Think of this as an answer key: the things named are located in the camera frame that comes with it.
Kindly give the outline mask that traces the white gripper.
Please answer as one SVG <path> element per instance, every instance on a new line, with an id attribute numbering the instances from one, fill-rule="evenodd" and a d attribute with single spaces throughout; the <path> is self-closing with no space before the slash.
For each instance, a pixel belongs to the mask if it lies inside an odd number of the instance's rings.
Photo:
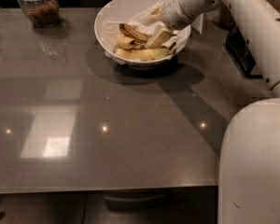
<path id="1" fill-rule="evenodd" d="M 193 20 L 190 19 L 183 11 L 179 0 L 163 0 L 162 5 L 157 4 L 151 7 L 147 14 L 148 17 L 159 17 L 161 21 L 172 30 L 183 30 L 191 25 Z M 166 27 L 157 27 L 152 37 L 146 42 L 146 49 L 158 49 L 162 44 L 174 36 L 174 33 Z"/>

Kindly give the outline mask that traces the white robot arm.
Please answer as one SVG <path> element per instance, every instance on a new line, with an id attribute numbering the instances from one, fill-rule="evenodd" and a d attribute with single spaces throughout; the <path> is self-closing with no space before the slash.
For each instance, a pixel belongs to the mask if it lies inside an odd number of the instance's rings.
<path id="1" fill-rule="evenodd" d="M 238 112 L 219 161 L 217 224 L 280 224 L 280 13 L 267 0 L 164 0 L 160 19 L 181 30 L 223 3 L 272 93 Z"/>

